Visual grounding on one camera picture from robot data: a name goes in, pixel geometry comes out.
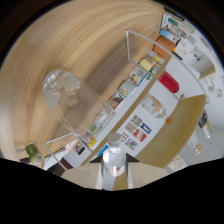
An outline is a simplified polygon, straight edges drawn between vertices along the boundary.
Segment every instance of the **red object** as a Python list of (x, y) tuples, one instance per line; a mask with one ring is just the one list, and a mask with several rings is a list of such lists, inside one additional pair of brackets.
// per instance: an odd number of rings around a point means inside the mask
[(179, 91), (179, 83), (166, 71), (163, 71), (158, 80), (172, 93)]

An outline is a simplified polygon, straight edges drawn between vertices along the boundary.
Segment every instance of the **wooden table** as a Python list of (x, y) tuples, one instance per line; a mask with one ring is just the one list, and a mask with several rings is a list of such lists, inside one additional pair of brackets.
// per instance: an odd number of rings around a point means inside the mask
[[(127, 60), (125, 30), (152, 39), (159, 34), (163, 7), (148, 0), (76, 0), (43, 15), (17, 40), (0, 71), (0, 148), (6, 159), (26, 157), (25, 146), (69, 131), (46, 105), (42, 84), (56, 69), (76, 74), (104, 100), (133, 65)], [(57, 141), (57, 151), (68, 140)]]

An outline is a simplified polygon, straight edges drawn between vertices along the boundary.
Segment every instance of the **transparent container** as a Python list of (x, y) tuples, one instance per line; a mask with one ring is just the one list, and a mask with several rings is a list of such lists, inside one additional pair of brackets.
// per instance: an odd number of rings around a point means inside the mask
[(121, 135), (110, 133), (107, 137), (109, 147), (103, 152), (103, 162), (106, 172), (113, 176), (120, 176), (125, 170), (126, 153), (119, 147)]
[(93, 89), (67, 71), (50, 72), (43, 82), (43, 93), (58, 120), (87, 145), (115, 114)]
[(198, 136), (196, 134), (196, 132), (194, 131), (191, 138), (189, 139), (189, 141), (187, 142), (187, 145), (194, 150), (195, 154), (199, 154), (201, 152), (201, 144), (198, 140)]
[(166, 114), (166, 108), (149, 92), (141, 101), (141, 105), (154, 117), (162, 117), (167, 124), (170, 124), (172, 122), (172, 118)]

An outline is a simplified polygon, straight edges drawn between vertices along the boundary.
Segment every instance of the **green item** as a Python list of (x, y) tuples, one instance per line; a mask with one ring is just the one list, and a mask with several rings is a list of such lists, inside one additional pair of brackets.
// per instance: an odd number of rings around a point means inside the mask
[(29, 143), (26, 146), (25, 150), (26, 150), (27, 154), (29, 155), (29, 159), (30, 159), (31, 164), (38, 166), (43, 162), (44, 157), (39, 152), (35, 143)]
[(178, 27), (179, 23), (171, 18), (168, 19), (168, 22), (170, 22), (171, 24), (173, 24), (174, 26)]
[(176, 57), (178, 57), (180, 60), (182, 60), (182, 61), (183, 61), (183, 58), (182, 58), (182, 57), (180, 57), (177, 53), (175, 53), (174, 51), (172, 51), (172, 53), (173, 53)]

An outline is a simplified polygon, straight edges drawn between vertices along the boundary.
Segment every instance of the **orange box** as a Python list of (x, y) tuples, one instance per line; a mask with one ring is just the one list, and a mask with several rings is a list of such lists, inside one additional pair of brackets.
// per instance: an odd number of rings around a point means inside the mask
[[(167, 38), (163, 36), (159, 36), (156, 40), (157, 43), (161, 44), (163, 47), (165, 47), (169, 51), (173, 51), (173, 49), (176, 47), (176, 44), (174, 44), (172, 41), (168, 40)], [(152, 49), (157, 54), (161, 55), (164, 59), (167, 58), (169, 55), (166, 51), (164, 51), (162, 48), (154, 44), (154, 47)]]

